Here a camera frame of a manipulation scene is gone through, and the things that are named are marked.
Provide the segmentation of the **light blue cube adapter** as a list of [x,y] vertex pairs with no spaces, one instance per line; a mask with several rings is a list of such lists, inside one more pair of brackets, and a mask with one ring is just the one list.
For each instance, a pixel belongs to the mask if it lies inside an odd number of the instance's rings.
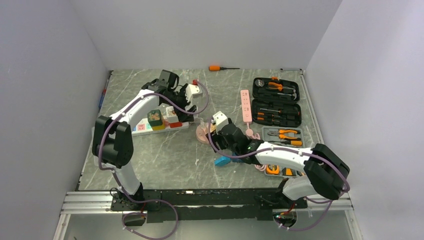
[[221,156],[221,157],[214,160],[214,165],[216,167],[223,167],[223,166],[225,166],[225,165],[227,165],[231,162],[232,162],[232,160],[231,160],[230,157]]

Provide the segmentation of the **pink round socket base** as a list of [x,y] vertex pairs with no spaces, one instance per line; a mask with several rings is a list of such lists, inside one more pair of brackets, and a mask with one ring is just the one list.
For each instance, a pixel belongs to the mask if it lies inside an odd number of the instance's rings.
[[210,132],[210,127],[207,122],[201,121],[196,128],[196,138],[197,140],[205,145],[209,145],[210,141],[208,138],[208,133]]

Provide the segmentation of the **pink power strip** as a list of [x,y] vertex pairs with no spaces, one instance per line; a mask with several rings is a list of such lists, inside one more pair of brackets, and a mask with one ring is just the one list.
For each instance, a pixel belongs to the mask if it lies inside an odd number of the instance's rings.
[[240,99],[241,99],[241,112],[243,122],[246,124],[252,123],[252,110],[251,110],[251,101],[250,101],[250,93],[247,89],[243,89],[240,91]]

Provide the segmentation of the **white power strip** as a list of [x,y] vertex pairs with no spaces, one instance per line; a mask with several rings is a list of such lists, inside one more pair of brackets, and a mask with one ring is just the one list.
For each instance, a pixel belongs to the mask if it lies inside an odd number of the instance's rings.
[[132,136],[143,136],[157,133],[171,132],[187,129],[189,122],[182,122],[178,119],[173,106],[168,106],[161,111],[151,110],[146,118],[143,118],[132,130]]

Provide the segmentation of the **black tool case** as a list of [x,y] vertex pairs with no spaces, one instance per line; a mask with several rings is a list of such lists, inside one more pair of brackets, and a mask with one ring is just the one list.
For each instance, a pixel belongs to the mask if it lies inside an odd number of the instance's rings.
[[[269,82],[283,86],[282,91],[267,89]],[[256,77],[253,79],[251,114],[253,122],[272,127],[294,127],[302,123],[299,85],[278,77]]]

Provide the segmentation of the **grey tool tray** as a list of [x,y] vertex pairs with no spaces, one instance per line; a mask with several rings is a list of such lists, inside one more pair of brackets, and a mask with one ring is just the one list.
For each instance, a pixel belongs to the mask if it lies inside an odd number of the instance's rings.
[[[274,126],[263,126],[262,127],[262,139],[265,142],[269,142],[274,145],[281,147],[302,147],[303,146],[303,134],[300,128],[289,128],[289,127],[274,127]],[[303,176],[304,173],[298,170],[289,169],[286,167],[279,166],[279,175],[266,174],[266,168],[264,174],[268,176],[277,176],[283,178],[295,178]]]

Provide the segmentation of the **dark blue cube adapter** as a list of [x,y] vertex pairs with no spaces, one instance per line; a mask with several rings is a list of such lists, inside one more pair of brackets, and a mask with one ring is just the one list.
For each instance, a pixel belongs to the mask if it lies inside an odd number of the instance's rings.
[[244,161],[241,158],[234,158],[237,157],[237,155],[233,152],[231,162],[232,163],[244,163]]

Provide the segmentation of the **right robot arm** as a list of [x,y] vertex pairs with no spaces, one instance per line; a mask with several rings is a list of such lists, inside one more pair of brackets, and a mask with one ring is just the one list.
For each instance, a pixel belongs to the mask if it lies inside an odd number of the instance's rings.
[[281,183],[275,200],[282,208],[299,198],[316,194],[335,201],[351,189],[347,181],[349,166],[325,144],[306,148],[276,145],[248,138],[233,123],[207,133],[207,137],[213,150],[220,155],[230,150],[235,154],[233,158],[246,164],[276,165],[303,173]]

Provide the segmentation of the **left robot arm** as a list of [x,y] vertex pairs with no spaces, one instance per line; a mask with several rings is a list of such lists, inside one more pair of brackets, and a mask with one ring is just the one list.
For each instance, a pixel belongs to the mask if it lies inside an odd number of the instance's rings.
[[134,127],[162,104],[172,106],[182,123],[192,122],[200,113],[193,99],[202,96],[205,88],[195,81],[179,86],[179,80],[176,73],[162,70],[159,78],[145,83],[122,109],[111,116],[100,115],[95,121],[92,154],[100,170],[112,172],[118,191],[125,194],[123,202],[131,210],[144,203],[143,185],[131,165]]

